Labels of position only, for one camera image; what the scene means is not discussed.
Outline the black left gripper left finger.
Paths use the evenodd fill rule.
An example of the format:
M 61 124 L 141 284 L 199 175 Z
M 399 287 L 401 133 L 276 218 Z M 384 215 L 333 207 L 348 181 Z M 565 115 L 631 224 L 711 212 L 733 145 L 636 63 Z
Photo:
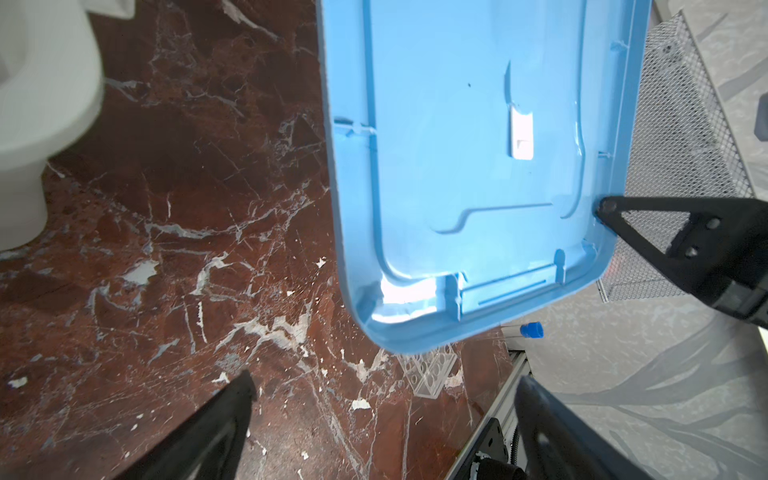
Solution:
M 225 388 L 130 465 L 120 479 L 233 479 L 245 445 L 254 381 L 242 371 Z

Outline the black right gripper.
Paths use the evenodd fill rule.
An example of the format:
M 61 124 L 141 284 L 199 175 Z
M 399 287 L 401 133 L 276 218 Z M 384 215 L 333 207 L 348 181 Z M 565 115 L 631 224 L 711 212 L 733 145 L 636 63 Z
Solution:
M 767 203 L 738 197 L 603 198 L 596 216 L 708 307 L 767 326 Z

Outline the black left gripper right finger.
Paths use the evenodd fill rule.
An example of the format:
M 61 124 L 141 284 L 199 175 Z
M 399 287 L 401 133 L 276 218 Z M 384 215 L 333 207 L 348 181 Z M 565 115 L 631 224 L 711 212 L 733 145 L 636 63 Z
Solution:
M 530 376 L 514 400 L 531 479 L 650 480 Z

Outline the blue capped test tube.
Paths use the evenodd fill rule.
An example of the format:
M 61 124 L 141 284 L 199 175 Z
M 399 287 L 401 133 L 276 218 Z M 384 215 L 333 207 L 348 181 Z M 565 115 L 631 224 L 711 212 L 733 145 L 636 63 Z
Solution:
M 544 337 L 544 328 L 540 322 L 529 322 L 505 325 L 502 327 L 502 333 L 505 338 L 542 339 Z

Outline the clear test tube rack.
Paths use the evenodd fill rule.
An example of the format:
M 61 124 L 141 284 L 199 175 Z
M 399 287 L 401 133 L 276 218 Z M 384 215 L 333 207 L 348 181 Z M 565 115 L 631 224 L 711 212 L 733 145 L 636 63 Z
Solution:
M 404 377 L 416 397 L 436 399 L 458 359 L 450 345 L 418 355 L 397 355 Z

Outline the blue plastic bin lid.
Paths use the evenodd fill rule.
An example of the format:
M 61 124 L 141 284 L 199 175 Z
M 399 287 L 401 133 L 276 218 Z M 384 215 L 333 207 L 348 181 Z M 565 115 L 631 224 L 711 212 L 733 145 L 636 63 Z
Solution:
M 648 1 L 321 1 L 341 290 L 416 354 L 596 282 L 626 185 Z

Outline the white plastic storage bin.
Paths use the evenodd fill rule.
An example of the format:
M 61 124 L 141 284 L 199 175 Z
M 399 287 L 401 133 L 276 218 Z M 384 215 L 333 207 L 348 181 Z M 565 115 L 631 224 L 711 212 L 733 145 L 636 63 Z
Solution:
M 1 4 L 1 248 L 15 249 L 47 222 L 42 174 L 98 117 L 104 95 L 89 14 L 128 20 L 132 1 Z

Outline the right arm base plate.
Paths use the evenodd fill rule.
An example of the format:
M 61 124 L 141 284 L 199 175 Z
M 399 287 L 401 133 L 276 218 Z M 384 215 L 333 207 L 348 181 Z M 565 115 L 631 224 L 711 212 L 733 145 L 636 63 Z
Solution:
M 517 464 L 520 433 L 514 428 L 510 440 L 499 420 L 492 417 L 470 447 L 456 479 L 527 479 L 525 469 Z

